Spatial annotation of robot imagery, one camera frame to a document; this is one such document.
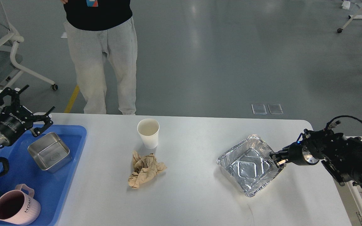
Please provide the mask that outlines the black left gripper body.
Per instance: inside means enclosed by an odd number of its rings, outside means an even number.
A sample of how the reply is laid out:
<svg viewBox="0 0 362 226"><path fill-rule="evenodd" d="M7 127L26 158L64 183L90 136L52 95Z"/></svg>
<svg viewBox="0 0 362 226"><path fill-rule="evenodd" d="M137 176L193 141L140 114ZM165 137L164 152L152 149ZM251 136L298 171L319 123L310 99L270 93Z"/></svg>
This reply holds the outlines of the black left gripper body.
<svg viewBox="0 0 362 226"><path fill-rule="evenodd" d="M33 126L29 117L33 112L26 107L7 108L0 114L0 146L11 146Z"/></svg>

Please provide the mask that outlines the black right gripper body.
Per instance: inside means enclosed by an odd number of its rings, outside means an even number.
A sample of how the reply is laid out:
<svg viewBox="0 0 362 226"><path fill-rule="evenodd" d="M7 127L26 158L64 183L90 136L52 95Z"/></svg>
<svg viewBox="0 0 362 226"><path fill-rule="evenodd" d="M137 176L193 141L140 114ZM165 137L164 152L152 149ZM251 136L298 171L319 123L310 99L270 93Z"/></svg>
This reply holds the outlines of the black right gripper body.
<svg viewBox="0 0 362 226"><path fill-rule="evenodd" d="M294 163L299 166L316 165L319 159L314 157L309 149L301 143L292 143L287 147L288 157L286 163Z"/></svg>

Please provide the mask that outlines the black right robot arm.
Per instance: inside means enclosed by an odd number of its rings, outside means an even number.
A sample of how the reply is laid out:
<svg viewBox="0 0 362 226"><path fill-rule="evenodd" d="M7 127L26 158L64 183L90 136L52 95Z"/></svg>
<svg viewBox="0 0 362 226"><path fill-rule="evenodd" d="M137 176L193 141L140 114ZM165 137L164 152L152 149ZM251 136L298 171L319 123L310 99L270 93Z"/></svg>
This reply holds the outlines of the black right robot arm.
<svg viewBox="0 0 362 226"><path fill-rule="evenodd" d="M305 129L294 143L270 154L270 158L278 168L288 163L310 166L320 162L340 186L353 181L362 188L362 140L335 133L339 118L334 117L319 131Z"/></svg>

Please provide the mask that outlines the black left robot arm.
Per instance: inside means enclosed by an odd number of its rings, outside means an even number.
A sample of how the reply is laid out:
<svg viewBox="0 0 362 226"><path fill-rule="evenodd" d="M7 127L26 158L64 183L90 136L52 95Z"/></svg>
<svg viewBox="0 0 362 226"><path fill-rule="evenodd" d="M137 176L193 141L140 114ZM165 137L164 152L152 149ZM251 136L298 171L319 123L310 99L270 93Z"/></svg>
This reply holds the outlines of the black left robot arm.
<svg viewBox="0 0 362 226"><path fill-rule="evenodd" d="M38 137L53 124L50 113L55 106L43 115L35 115L20 103L20 94L28 87L7 87L0 93L0 149L12 146L27 131ZM0 157L0 177L8 171L8 159Z"/></svg>

